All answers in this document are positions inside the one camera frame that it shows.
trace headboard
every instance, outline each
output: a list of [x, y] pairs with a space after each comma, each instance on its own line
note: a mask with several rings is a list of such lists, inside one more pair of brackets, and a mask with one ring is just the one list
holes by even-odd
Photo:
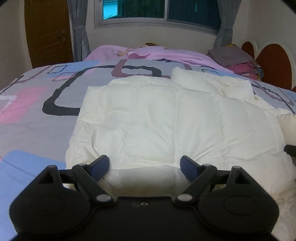
[[258, 49], [254, 41], [245, 41], [242, 50], [262, 67], [263, 82], [296, 92], [296, 65], [284, 44], [267, 42]]

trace blue patch on bed sheet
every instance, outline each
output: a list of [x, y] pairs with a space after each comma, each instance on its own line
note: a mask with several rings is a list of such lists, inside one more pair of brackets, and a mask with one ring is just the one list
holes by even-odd
[[66, 168], [63, 162], [20, 150], [9, 152], [0, 161], [0, 241], [11, 240], [17, 234], [8, 213], [11, 202], [48, 165]]

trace brown wooden door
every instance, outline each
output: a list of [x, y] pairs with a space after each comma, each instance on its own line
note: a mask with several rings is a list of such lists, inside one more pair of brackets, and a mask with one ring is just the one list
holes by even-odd
[[25, 0], [32, 67], [73, 62], [67, 0]]

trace gray curtain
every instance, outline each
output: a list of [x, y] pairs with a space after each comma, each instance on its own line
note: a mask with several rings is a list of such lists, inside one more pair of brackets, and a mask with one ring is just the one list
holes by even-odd
[[226, 46], [232, 42], [232, 27], [242, 0], [218, 0], [221, 27], [214, 48]]
[[74, 61], [83, 61], [89, 54], [85, 23], [88, 0], [67, 0], [73, 28]]

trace white wall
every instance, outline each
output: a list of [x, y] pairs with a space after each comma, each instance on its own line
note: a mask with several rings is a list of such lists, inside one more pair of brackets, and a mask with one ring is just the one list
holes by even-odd
[[[233, 43], [245, 39], [249, 0], [242, 0], [233, 30]], [[194, 30], [163, 26], [103, 26], [94, 28], [94, 0], [89, 0], [86, 31], [91, 51], [101, 45], [119, 45], [130, 48], [142, 47], [147, 42], [207, 53], [213, 48], [216, 36]]]
[[9, 0], [0, 7], [0, 89], [27, 71], [20, 19], [20, 0]]
[[281, 42], [296, 59], [296, 14], [281, 0], [250, 0], [246, 38], [259, 48], [267, 41]]

